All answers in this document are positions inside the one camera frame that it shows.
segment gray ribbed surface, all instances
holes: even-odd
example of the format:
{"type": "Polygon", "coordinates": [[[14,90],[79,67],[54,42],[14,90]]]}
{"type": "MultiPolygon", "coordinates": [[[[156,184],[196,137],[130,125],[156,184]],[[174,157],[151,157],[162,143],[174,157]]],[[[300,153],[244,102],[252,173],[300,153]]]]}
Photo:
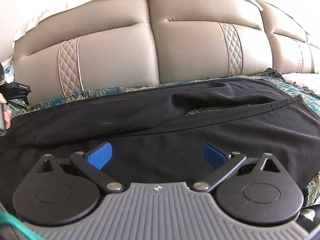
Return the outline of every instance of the gray ribbed surface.
{"type": "Polygon", "coordinates": [[[239,223],[225,215],[209,194],[193,192],[185,183],[159,186],[133,183],[123,193],[107,195],[95,212],[71,225],[28,226],[46,240],[298,240],[308,235],[295,222],[274,228],[239,223]]]}

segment blue rubber pad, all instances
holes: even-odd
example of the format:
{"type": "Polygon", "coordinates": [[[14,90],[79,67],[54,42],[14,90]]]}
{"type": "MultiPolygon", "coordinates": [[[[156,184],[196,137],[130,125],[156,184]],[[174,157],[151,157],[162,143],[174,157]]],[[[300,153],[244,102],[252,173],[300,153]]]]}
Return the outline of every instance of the blue rubber pad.
{"type": "Polygon", "coordinates": [[[108,142],[100,144],[98,147],[88,152],[86,157],[91,165],[95,166],[98,170],[101,170],[112,157],[111,144],[108,142]]]}
{"type": "Polygon", "coordinates": [[[227,162],[227,157],[208,144],[204,147],[204,159],[215,169],[227,162]]]}

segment blue patterned fabric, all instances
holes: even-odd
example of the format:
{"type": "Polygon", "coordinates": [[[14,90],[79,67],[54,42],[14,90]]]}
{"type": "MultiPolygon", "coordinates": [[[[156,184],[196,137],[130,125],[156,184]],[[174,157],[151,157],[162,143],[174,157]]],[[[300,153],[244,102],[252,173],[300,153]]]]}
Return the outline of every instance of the blue patterned fabric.
{"type": "MultiPolygon", "coordinates": [[[[281,75],[281,73],[279,73],[278,71],[272,68],[268,68],[263,73],[254,75],[254,76],[241,75],[241,76],[234,76],[231,78],[239,78],[239,77],[249,78],[249,79],[263,78],[267,82],[271,83],[272,85],[276,86],[277,88],[281,89],[282,91],[284,91],[285,93],[287,93],[292,97],[297,95],[302,95],[305,103],[316,114],[320,116],[320,96],[315,94],[313,91],[308,90],[308,88],[301,88],[297,85],[290,84],[281,75]]],[[[13,117],[16,117],[22,114],[39,111],[42,109],[47,109],[52,106],[63,105],[69,102],[79,101],[79,100],[88,99],[88,98],[95,98],[95,97],[101,97],[106,95],[113,95],[113,94],[140,91],[140,90],[148,90],[148,89],[159,88],[159,87],[167,87],[172,85],[188,84],[188,83],[194,83],[199,81],[209,81],[209,80],[214,80],[214,79],[195,80],[195,81],[186,81],[186,82],[172,82],[172,83],[166,83],[166,84],[160,84],[160,85],[154,85],[154,86],[142,86],[142,87],[132,87],[132,88],[106,88],[106,89],[100,89],[100,90],[78,92],[72,95],[66,95],[56,99],[46,100],[35,107],[26,106],[23,101],[16,99],[9,102],[9,108],[13,112],[13,117]]],[[[195,109],[186,114],[197,114],[197,113],[207,112],[207,111],[217,111],[219,109],[224,109],[224,108],[225,107],[195,109]]],[[[316,174],[316,176],[312,179],[312,181],[306,186],[305,190],[303,191],[303,194],[305,197],[304,206],[312,205],[316,201],[316,199],[320,196],[320,171],[316,174]]]]}

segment silver screw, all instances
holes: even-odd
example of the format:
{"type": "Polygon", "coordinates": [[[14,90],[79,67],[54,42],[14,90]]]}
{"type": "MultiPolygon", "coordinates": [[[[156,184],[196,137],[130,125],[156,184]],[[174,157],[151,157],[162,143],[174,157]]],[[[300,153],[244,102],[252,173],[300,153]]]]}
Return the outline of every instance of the silver screw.
{"type": "Polygon", "coordinates": [[[119,182],[110,182],[107,185],[108,190],[117,191],[122,189],[122,185],[119,182]]]}
{"type": "Polygon", "coordinates": [[[193,187],[197,190],[207,190],[209,188],[209,184],[206,182],[197,182],[193,184],[193,187]]]}

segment teal cable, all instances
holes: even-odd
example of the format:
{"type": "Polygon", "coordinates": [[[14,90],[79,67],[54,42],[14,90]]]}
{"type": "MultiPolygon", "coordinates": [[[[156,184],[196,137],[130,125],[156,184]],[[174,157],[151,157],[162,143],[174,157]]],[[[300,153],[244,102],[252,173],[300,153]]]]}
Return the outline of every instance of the teal cable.
{"type": "Polygon", "coordinates": [[[24,223],[9,213],[0,212],[0,226],[12,226],[18,229],[28,240],[44,240],[24,223]]]}

